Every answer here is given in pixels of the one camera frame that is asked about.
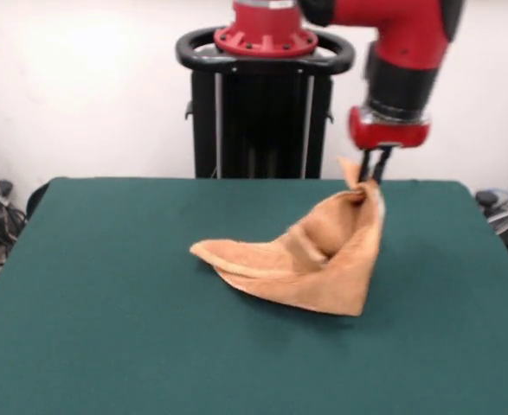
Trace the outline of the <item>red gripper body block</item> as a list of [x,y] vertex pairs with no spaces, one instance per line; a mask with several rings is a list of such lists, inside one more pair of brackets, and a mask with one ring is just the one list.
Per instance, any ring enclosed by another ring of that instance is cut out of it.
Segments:
[[402,123],[379,118],[363,106],[352,107],[348,117],[350,138],[360,150],[373,150],[385,146],[419,147],[426,141],[430,126],[428,120]]

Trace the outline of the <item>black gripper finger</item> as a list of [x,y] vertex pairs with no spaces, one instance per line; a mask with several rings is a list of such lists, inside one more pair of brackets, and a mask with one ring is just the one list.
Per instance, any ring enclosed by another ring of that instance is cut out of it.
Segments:
[[372,149],[367,149],[363,151],[363,159],[360,165],[358,181],[366,182],[369,176],[370,169],[370,157],[371,157]]
[[391,156],[392,150],[393,150],[392,148],[381,148],[380,158],[373,169],[373,180],[377,184],[380,184],[382,182],[383,173],[386,168],[389,157]]

